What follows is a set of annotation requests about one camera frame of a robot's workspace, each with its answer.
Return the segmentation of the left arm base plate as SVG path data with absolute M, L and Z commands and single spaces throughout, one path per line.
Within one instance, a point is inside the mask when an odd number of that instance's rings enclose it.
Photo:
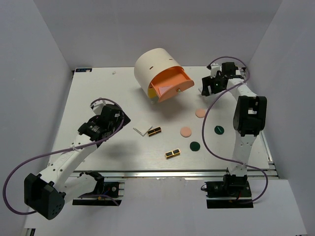
M 73 206 L 118 207 L 123 199 L 125 183 L 121 180 L 106 180 L 99 191 L 87 193 L 72 201 Z

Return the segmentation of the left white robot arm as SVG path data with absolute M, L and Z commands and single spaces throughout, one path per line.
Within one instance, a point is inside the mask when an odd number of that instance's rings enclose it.
M 100 145 L 115 135 L 130 118 L 120 106 L 106 104 L 100 114 L 83 123 L 69 151 L 63 151 L 50 166 L 24 180 L 25 204 L 47 220 L 54 219 L 64 205 L 81 196 L 99 196 L 105 191 L 104 177 L 96 171 L 82 172 L 70 179 L 73 171 Z

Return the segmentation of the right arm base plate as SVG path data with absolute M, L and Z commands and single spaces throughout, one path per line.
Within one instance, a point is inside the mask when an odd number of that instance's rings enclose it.
M 225 190 L 223 181 L 208 181 L 200 189 L 206 193 L 207 209 L 253 208 L 248 182 L 244 187 L 230 187 Z

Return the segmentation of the yellow drawer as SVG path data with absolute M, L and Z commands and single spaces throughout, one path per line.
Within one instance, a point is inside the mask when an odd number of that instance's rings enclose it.
M 156 96 L 157 96 L 157 93 L 156 93 L 155 89 L 154 88 L 148 88 L 148 97 L 150 99 L 152 99 Z

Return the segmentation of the pink square makeup pad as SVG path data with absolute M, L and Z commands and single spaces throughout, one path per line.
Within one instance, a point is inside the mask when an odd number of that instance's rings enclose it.
M 160 94 L 160 98 L 162 97 L 172 97 L 175 95 L 175 90 L 173 86 L 163 86 L 163 87 L 159 87 L 159 94 Z

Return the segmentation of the white square makeup pad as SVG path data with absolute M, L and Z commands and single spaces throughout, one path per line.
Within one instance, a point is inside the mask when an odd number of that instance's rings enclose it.
M 133 129 L 140 134 L 142 137 L 146 135 L 146 133 L 152 129 L 151 125 L 136 125 Z

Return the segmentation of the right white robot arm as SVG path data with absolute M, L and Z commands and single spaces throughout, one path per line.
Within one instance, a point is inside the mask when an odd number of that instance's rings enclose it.
M 224 62 L 221 65 L 212 63 L 207 66 L 211 75 L 202 78 L 202 96 L 217 94 L 214 101 L 226 92 L 230 92 L 237 104 L 233 116 L 233 128 L 236 138 L 231 159 L 216 158 L 229 162 L 227 176 L 222 184 L 223 192 L 234 196 L 240 190 L 237 179 L 246 180 L 248 161 L 252 146 L 265 127 L 267 98 L 252 92 L 248 85 L 249 72 L 242 75 L 234 62 Z

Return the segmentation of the orange top drawer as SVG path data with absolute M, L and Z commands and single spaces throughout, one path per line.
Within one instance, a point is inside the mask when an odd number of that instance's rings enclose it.
M 158 98 L 158 102 L 162 102 L 169 99 L 168 97 L 160 98 L 158 88 L 163 86 L 173 86 L 175 90 L 174 96 L 176 96 L 179 93 L 193 87 L 194 81 L 186 74 L 182 67 L 174 66 L 157 74 L 149 84 L 148 88 L 155 89 L 157 93 L 156 97 Z

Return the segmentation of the black gold lipstick case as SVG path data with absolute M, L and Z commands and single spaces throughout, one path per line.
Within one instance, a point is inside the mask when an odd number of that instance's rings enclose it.
M 153 128 L 153 129 L 147 131 L 147 134 L 148 134 L 149 137 L 153 136 L 153 135 L 156 135 L 158 133 L 161 133 L 161 127 L 156 127 L 156 128 Z
M 180 155 L 180 154 L 181 154 L 181 152 L 180 152 L 180 150 L 177 148 L 177 149 L 174 149 L 174 150 L 172 150 L 172 151 L 169 151 L 169 152 L 165 153 L 165 158 L 166 158 L 166 159 L 170 159 L 170 158 L 173 158 L 173 157 L 178 156 L 178 155 Z

